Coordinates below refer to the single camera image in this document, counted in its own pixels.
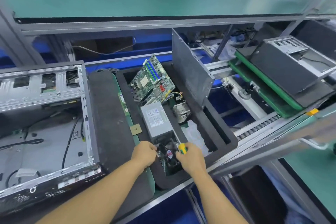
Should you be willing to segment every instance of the left hand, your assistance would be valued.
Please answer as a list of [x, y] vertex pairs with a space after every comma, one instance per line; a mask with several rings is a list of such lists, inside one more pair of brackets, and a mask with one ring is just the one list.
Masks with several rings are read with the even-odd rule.
[[133, 150], [131, 161], [141, 167], [141, 172], [149, 167], [156, 158], [156, 146], [147, 141], [141, 141]]

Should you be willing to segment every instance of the right arm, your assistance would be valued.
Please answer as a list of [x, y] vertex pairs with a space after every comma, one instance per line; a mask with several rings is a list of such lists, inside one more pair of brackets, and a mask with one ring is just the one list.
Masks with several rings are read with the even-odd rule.
[[209, 224], [247, 224], [237, 209], [225, 197], [206, 171], [202, 151], [192, 143], [185, 144], [188, 151], [176, 153], [183, 169], [190, 174], [201, 196], [205, 216]]

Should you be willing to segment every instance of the yellow screwdriver handle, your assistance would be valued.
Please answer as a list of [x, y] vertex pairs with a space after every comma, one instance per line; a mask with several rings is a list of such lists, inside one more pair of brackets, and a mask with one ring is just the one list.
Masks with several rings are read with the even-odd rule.
[[184, 143], [180, 143], [178, 146], [178, 149], [181, 154], [186, 154], [187, 153], [187, 147]]

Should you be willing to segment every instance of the left arm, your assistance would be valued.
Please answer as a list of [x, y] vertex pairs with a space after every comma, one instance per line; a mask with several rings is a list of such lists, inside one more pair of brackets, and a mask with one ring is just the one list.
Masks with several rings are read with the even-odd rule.
[[108, 224], [124, 202], [134, 182], [155, 161], [156, 147], [142, 141], [132, 158], [85, 191], [60, 205], [36, 224]]

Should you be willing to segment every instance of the motherboard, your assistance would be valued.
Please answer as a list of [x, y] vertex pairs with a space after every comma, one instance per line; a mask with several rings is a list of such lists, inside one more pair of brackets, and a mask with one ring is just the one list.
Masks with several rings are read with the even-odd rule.
[[130, 83], [135, 100], [141, 105], [163, 102], [175, 88], [155, 55], [145, 60], [143, 67]]

